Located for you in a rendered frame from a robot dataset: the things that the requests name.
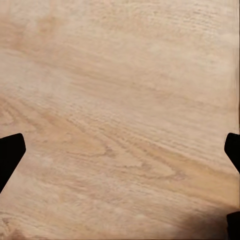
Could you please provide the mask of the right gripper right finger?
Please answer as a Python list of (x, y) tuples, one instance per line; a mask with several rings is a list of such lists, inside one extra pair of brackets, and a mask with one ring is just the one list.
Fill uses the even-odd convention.
[(240, 173), (240, 135), (229, 133), (224, 146), (224, 151)]

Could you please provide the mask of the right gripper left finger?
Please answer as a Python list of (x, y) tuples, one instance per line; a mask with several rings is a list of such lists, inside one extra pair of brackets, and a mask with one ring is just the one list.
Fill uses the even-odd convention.
[(0, 138), (0, 193), (26, 152), (21, 133)]

